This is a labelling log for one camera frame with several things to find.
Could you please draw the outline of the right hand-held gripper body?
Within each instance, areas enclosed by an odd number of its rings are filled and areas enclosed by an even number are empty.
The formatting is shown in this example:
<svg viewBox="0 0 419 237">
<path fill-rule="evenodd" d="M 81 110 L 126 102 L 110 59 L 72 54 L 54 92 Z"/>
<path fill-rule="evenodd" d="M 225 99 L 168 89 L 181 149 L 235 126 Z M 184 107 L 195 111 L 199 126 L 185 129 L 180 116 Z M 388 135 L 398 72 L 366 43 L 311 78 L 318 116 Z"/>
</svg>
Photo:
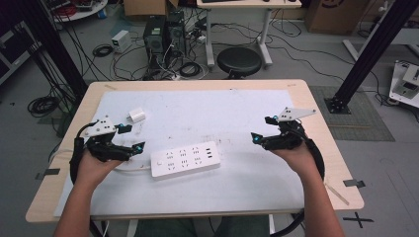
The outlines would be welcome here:
<svg viewBox="0 0 419 237">
<path fill-rule="evenodd" d="M 288 149 L 292 150 L 305 142 L 309 149 L 316 147 L 314 141 L 310 139 L 300 122 L 301 118 L 312 116 L 316 109 L 296 109 L 285 107 L 278 115 L 277 125 L 279 135 L 265 137 L 262 147 L 265 150 Z"/>
</svg>

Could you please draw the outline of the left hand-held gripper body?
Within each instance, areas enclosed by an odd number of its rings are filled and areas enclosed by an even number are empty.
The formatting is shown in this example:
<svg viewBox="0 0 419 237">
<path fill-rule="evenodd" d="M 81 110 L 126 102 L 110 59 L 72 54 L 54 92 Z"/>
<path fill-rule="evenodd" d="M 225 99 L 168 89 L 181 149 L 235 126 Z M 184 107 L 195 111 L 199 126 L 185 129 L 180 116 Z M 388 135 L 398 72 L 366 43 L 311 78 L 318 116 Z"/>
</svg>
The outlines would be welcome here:
<svg viewBox="0 0 419 237">
<path fill-rule="evenodd" d="M 102 162 L 127 161 L 133 156 L 130 154 L 131 147 L 116 145 L 112 142 L 114 136 L 118 134 L 116 125 L 109 117 L 104 117 L 88 123 L 81 129 L 83 136 L 87 139 L 85 147 Z"/>
</svg>

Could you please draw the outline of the white charger plug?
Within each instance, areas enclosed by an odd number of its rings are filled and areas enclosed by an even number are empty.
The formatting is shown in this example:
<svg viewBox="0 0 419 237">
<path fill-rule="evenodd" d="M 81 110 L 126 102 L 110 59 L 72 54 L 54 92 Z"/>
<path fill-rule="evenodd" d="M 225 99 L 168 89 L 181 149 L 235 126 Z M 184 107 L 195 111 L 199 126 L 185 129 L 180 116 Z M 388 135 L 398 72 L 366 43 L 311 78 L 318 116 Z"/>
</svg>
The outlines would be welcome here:
<svg viewBox="0 0 419 237">
<path fill-rule="evenodd" d="M 128 117 L 132 122 L 140 122 L 145 120 L 145 112 L 142 108 L 133 109 L 128 112 Z"/>
</svg>

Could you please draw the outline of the white power strip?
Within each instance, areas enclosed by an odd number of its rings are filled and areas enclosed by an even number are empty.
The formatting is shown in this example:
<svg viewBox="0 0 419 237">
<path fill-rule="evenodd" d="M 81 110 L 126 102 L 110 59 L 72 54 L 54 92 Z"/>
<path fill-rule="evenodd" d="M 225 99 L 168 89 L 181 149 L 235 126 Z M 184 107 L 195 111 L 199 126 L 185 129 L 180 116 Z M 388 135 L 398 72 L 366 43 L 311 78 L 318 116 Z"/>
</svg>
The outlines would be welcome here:
<svg viewBox="0 0 419 237">
<path fill-rule="evenodd" d="M 154 152 L 150 164 L 151 176 L 164 180 L 216 169 L 220 158 L 216 144 L 210 141 Z"/>
</svg>

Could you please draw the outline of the person's right hand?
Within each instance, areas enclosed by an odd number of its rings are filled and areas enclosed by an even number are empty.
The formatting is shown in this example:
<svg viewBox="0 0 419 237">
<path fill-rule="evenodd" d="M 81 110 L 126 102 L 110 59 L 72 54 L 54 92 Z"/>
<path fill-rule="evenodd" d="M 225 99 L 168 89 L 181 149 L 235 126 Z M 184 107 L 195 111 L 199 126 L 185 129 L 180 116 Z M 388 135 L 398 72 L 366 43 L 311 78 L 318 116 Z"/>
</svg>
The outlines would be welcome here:
<svg viewBox="0 0 419 237">
<path fill-rule="evenodd" d="M 272 153 L 283 158 L 303 181 L 319 178 L 314 158 L 305 143 L 292 150 L 278 149 L 272 150 Z"/>
</svg>

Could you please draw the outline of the person's left hand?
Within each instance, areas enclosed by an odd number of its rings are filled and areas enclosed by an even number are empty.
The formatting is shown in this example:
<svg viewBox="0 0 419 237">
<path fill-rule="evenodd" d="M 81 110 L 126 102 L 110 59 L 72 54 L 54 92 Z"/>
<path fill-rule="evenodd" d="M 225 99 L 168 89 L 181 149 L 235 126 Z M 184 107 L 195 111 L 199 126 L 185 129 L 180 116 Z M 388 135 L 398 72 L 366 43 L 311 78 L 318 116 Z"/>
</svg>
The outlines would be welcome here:
<svg viewBox="0 0 419 237">
<path fill-rule="evenodd" d="M 122 161 L 118 160 L 102 162 L 89 150 L 85 150 L 79 164 L 75 186 L 84 190 L 95 190 L 108 174 L 121 164 Z"/>
</svg>

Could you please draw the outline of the wooden table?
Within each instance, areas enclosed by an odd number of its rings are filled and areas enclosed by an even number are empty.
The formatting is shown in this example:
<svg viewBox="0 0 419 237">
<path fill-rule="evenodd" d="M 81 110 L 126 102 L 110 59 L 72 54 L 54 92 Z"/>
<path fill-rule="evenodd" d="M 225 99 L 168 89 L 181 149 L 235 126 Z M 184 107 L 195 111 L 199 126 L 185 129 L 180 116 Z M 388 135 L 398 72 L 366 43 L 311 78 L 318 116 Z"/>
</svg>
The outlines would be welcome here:
<svg viewBox="0 0 419 237">
<path fill-rule="evenodd" d="M 76 116 L 68 128 L 61 145 L 60 153 L 51 163 L 51 169 L 59 168 L 58 175 L 46 176 L 27 212 L 26 218 L 32 223 L 55 222 L 63 211 L 68 194 L 72 188 L 73 172 L 70 168 L 72 147 L 82 143 L 86 138 L 81 129 L 88 123 L 96 121 L 93 118 L 102 96 L 107 92 L 122 91 L 205 91 L 205 90 L 285 90 L 291 97 L 289 108 L 316 109 L 312 116 L 300 119 L 306 135 L 316 145 L 314 149 L 307 148 L 314 158 L 319 176 L 325 183 L 338 191 L 350 204 L 346 205 L 334 196 L 326 187 L 326 191 L 337 210 L 360 209 L 364 202 L 355 188 L 346 187 L 343 183 L 349 180 L 351 175 L 343 160 L 343 157 L 325 123 L 322 114 L 317 107 L 307 84 L 300 79 L 283 80 L 199 80 L 199 81 L 138 81 L 138 82 L 96 82 L 90 85 Z M 271 213 L 293 213 L 304 211 L 276 211 Z M 94 216 L 94 219 L 150 219 L 150 218 L 182 218 L 197 216 L 222 216 L 222 215 L 250 215 L 271 214 L 267 212 L 239 212 L 239 213 L 216 213 L 207 215 L 169 215 L 169 216 L 138 216 L 123 215 L 121 217 Z"/>
</svg>

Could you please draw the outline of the white table mat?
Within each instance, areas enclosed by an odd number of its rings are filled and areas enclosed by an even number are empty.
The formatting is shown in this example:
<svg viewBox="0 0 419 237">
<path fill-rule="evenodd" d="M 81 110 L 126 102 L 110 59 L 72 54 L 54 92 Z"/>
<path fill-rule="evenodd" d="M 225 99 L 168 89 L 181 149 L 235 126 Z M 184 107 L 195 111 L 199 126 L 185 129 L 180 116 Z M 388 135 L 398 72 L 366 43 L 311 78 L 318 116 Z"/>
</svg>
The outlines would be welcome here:
<svg viewBox="0 0 419 237">
<path fill-rule="evenodd" d="M 127 121 L 142 108 L 145 120 L 114 142 L 144 142 L 144 151 L 108 175 L 92 198 L 94 216 L 207 215 L 293 211 L 303 206 L 298 176 L 276 155 L 253 144 L 251 133 L 277 128 L 265 117 L 292 103 L 285 90 L 122 91 L 105 93 L 94 119 Z M 213 141 L 220 166 L 165 180 L 149 170 L 154 152 Z"/>
</svg>

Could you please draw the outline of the black tape strip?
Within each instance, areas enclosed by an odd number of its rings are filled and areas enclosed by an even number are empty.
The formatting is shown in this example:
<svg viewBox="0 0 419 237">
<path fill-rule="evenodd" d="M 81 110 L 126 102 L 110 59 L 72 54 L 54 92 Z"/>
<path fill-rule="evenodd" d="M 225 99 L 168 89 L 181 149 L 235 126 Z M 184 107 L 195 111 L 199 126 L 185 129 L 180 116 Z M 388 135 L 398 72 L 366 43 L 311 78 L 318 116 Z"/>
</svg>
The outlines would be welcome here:
<svg viewBox="0 0 419 237">
<path fill-rule="evenodd" d="M 365 183 L 364 183 L 364 181 L 358 181 L 356 179 L 353 179 L 353 180 L 345 180 L 345 181 L 343 181 L 343 183 L 344 183 L 344 185 L 346 187 L 356 187 L 358 189 L 363 188 L 363 187 L 366 186 Z"/>
<path fill-rule="evenodd" d="M 59 172 L 60 172 L 59 168 L 45 169 L 43 172 L 37 173 L 36 176 L 35 176 L 35 179 L 36 180 L 43 180 L 45 176 L 58 175 Z"/>
</svg>

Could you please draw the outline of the black round stool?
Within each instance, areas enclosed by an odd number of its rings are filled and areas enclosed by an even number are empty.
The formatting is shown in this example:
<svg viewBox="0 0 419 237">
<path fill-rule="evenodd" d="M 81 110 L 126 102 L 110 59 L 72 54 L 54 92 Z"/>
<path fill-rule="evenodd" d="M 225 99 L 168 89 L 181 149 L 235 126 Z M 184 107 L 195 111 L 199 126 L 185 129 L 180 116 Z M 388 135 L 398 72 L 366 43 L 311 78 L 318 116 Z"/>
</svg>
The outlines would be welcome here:
<svg viewBox="0 0 419 237">
<path fill-rule="evenodd" d="M 228 79 L 241 79 L 257 73 L 262 67 L 260 55 L 246 47 L 230 47 L 221 51 L 216 63 Z"/>
</svg>

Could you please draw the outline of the grey floor mat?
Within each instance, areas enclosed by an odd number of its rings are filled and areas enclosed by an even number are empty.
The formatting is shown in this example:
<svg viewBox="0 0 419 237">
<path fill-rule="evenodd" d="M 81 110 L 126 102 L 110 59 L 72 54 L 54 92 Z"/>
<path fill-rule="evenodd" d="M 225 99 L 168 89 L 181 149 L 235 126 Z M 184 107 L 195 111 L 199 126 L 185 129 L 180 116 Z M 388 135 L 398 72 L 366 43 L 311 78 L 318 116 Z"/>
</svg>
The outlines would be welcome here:
<svg viewBox="0 0 419 237">
<path fill-rule="evenodd" d="M 332 98 L 338 88 L 310 86 L 309 89 L 335 140 L 394 141 L 366 94 L 356 93 L 346 114 L 332 114 L 325 100 Z"/>
</svg>

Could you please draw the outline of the thin wooden strip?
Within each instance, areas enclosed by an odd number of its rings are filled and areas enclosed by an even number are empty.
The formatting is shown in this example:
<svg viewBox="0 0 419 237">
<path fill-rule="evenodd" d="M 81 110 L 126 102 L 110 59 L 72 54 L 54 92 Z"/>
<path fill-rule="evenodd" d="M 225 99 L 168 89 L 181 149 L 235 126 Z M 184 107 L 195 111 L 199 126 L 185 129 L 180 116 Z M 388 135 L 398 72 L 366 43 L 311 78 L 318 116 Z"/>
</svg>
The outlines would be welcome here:
<svg viewBox="0 0 419 237">
<path fill-rule="evenodd" d="M 336 196 L 339 200 L 341 200 L 343 203 L 345 203 L 346 205 L 349 205 L 350 203 L 338 192 L 336 191 L 332 186 L 330 186 L 329 184 L 325 183 L 324 184 L 325 187 L 334 195 Z"/>
</svg>

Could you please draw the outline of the white desk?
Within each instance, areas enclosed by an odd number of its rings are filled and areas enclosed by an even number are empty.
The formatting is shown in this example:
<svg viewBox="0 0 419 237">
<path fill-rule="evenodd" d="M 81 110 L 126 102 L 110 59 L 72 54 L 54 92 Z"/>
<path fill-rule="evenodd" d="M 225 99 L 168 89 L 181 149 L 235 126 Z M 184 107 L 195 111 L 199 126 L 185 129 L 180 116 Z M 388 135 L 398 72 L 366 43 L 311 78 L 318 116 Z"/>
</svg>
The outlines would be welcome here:
<svg viewBox="0 0 419 237">
<path fill-rule="evenodd" d="M 212 50 L 211 25 L 227 24 L 228 22 L 250 23 L 260 21 L 263 29 L 256 37 L 256 44 L 262 53 L 264 66 L 273 64 L 270 53 L 266 46 L 266 38 L 270 25 L 271 15 L 275 9 L 297 9 L 301 6 L 300 0 L 197 0 L 199 8 L 206 11 L 207 36 L 206 57 L 209 67 L 215 66 Z"/>
</svg>

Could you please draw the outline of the white power supply box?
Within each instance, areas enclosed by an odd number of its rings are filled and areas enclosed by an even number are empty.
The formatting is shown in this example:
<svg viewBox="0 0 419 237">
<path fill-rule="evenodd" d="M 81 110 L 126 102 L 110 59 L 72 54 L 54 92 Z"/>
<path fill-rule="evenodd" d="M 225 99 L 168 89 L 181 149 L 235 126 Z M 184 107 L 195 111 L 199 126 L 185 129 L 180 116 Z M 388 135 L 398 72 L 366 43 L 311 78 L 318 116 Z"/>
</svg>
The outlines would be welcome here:
<svg viewBox="0 0 419 237">
<path fill-rule="evenodd" d="M 126 51 L 132 45 L 129 31 L 122 30 L 119 33 L 117 33 L 112 38 L 112 44 L 115 52 L 123 53 L 124 51 Z"/>
</svg>

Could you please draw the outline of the black computer tower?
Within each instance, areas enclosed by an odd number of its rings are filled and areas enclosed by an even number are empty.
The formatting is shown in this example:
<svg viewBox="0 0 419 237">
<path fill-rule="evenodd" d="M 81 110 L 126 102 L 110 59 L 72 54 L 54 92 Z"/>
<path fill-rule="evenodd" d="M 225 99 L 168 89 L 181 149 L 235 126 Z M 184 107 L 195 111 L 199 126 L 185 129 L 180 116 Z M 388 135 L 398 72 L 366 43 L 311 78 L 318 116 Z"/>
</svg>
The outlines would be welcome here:
<svg viewBox="0 0 419 237">
<path fill-rule="evenodd" d="M 167 28 L 172 55 L 174 57 L 184 56 L 186 53 L 184 12 L 171 12 L 167 17 Z"/>
<path fill-rule="evenodd" d="M 153 69 L 158 69 L 164 64 L 164 53 L 167 49 L 165 24 L 164 16 L 150 16 L 143 32 L 149 66 Z"/>
</svg>

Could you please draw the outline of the black metal stand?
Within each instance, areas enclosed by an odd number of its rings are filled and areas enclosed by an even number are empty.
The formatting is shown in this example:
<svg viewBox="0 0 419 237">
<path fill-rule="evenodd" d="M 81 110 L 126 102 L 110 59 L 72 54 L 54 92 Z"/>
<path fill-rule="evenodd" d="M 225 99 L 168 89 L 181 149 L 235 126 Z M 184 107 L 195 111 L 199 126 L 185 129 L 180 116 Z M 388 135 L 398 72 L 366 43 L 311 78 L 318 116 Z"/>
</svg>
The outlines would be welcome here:
<svg viewBox="0 0 419 237">
<path fill-rule="evenodd" d="M 395 0 L 391 4 L 343 84 L 332 98 L 324 99 L 330 114 L 350 113 L 352 97 L 418 7 L 419 0 Z"/>
<path fill-rule="evenodd" d="M 24 4 L 29 8 L 26 16 L 32 24 L 35 35 L 63 75 L 75 99 L 81 102 L 88 86 L 44 11 L 41 0 L 24 0 Z"/>
</svg>

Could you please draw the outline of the black tape cross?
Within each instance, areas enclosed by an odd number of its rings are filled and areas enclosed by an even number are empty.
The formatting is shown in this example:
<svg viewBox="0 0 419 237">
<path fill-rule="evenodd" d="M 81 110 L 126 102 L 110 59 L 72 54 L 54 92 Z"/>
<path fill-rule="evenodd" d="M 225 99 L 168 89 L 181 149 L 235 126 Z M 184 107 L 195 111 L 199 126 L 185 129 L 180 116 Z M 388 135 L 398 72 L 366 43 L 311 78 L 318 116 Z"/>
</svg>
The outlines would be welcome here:
<svg viewBox="0 0 419 237">
<path fill-rule="evenodd" d="M 360 228 L 363 228 L 365 223 L 374 223 L 375 222 L 371 218 L 362 217 L 357 211 L 355 211 L 352 216 L 344 216 L 343 220 L 344 221 L 357 222 Z"/>
</svg>

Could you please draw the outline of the dark equipment case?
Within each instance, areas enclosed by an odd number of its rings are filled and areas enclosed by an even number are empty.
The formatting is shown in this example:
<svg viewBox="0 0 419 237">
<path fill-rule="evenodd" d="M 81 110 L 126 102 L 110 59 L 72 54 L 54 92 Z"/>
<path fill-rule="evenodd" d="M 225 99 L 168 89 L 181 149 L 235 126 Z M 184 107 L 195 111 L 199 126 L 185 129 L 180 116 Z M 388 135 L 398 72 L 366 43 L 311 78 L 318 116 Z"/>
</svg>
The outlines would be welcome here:
<svg viewBox="0 0 419 237">
<path fill-rule="evenodd" d="M 21 21 L 13 27 L 0 26 L 0 85 L 37 51 L 40 43 L 28 25 Z"/>
</svg>

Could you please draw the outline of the round white table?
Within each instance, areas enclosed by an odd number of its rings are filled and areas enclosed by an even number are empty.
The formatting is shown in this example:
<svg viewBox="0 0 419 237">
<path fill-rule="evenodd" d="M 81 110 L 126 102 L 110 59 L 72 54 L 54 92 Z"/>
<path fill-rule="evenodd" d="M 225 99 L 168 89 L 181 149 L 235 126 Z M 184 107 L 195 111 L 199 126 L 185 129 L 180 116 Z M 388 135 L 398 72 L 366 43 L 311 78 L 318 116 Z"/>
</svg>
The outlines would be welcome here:
<svg viewBox="0 0 419 237">
<path fill-rule="evenodd" d="M 51 14 L 56 23 L 71 22 L 93 16 L 104 10 L 107 4 L 108 0 L 91 0 L 90 4 L 82 9 L 66 0 L 64 4 L 53 9 Z"/>
</svg>

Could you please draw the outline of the large cardboard box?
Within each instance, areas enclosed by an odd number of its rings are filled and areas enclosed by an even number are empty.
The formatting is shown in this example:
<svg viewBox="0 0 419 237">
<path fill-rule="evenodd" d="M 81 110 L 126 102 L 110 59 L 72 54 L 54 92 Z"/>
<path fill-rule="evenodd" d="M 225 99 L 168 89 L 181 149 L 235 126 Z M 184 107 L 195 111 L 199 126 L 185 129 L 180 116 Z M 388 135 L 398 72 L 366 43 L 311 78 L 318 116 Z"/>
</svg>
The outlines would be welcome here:
<svg viewBox="0 0 419 237">
<path fill-rule="evenodd" d="M 310 33 L 350 35 L 370 0 L 311 0 L 304 23 Z"/>
</svg>

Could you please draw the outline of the white metal device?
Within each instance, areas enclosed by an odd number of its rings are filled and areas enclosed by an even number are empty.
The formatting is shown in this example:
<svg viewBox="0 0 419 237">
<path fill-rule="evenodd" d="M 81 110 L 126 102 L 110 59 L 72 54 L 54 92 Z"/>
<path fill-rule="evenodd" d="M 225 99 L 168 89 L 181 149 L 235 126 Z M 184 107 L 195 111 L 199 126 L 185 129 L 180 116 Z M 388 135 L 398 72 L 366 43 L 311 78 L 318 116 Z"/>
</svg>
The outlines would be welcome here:
<svg viewBox="0 0 419 237">
<path fill-rule="evenodd" d="M 403 60 L 394 63 L 389 97 L 419 109 L 419 65 Z"/>
</svg>

